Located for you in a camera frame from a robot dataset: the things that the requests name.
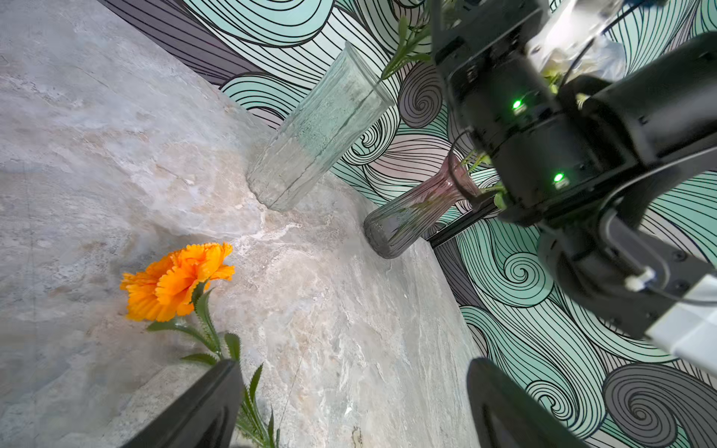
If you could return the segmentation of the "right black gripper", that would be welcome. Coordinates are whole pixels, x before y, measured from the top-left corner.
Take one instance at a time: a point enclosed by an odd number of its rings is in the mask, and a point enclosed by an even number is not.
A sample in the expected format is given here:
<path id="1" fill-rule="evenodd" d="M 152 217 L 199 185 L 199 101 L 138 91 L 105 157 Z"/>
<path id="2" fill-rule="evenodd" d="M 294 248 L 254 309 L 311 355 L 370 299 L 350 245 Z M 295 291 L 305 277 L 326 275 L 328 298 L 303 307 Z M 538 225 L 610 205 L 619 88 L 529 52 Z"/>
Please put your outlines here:
<path id="1" fill-rule="evenodd" d="M 547 20 L 541 1 L 434 1 L 431 59 L 459 126 L 495 151 L 560 114 L 525 52 Z"/>

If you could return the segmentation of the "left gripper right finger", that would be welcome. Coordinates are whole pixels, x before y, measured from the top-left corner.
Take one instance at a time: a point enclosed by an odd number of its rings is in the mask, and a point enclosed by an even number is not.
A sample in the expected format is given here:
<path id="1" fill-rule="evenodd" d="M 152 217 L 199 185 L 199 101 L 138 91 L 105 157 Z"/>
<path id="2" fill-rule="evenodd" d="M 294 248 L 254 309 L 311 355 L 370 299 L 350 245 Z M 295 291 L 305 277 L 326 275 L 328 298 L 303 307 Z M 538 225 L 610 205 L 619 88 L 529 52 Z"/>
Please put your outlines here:
<path id="1" fill-rule="evenodd" d="M 483 447 L 585 446 L 487 358 L 471 362 L 467 390 Z"/>

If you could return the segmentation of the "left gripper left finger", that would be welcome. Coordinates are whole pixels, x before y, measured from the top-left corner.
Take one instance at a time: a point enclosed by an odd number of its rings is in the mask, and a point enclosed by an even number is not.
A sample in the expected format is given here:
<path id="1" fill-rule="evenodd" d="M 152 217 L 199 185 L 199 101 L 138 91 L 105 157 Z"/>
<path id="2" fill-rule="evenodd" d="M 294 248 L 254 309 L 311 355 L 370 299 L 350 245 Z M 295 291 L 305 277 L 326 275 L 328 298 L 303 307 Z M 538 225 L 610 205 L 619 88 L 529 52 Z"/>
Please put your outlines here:
<path id="1" fill-rule="evenodd" d="M 239 363 L 222 360 L 124 447 L 228 448 L 243 398 Z"/>

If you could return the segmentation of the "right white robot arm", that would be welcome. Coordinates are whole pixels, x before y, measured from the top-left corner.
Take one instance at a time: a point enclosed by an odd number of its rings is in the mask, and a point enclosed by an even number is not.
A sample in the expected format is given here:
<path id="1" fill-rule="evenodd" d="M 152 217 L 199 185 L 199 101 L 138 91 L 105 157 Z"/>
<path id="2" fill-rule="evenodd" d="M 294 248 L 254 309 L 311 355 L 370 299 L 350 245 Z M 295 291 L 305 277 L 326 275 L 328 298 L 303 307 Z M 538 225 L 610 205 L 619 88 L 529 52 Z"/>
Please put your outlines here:
<path id="1" fill-rule="evenodd" d="M 472 145 L 500 177 L 500 218 L 541 229 L 571 300 L 630 336 L 716 369 L 716 270 L 644 233 L 656 198 L 716 165 L 716 35 L 622 80 L 540 72 L 549 50 L 604 32 L 616 4 L 435 1 L 431 59 Z"/>

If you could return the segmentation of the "dark purple glass vase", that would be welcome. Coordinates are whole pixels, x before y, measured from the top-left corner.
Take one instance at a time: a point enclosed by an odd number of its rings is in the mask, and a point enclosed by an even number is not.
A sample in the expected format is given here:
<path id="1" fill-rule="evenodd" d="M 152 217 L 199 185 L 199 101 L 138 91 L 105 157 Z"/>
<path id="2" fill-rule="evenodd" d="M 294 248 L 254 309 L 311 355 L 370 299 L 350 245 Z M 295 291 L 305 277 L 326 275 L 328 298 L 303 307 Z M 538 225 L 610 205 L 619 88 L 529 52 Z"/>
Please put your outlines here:
<path id="1" fill-rule="evenodd" d="M 483 205 L 495 194 L 478 188 L 468 167 L 450 151 L 435 175 L 371 212 L 363 222 L 364 236 L 380 257 L 395 259 L 456 203 Z"/>

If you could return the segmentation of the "clear glass vase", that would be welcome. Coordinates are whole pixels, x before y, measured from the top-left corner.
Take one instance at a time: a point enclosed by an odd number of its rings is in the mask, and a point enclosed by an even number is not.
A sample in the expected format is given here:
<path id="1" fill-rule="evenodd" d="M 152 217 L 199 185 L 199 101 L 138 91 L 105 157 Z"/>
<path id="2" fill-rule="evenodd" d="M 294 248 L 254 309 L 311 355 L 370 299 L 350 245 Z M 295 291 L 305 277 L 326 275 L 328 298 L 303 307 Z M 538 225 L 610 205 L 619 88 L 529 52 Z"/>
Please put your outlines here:
<path id="1" fill-rule="evenodd" d="M 267 208 L 291 210 L 393 105 L 357 48 L 345 43 L 248 169 L 249 189 Z"/>

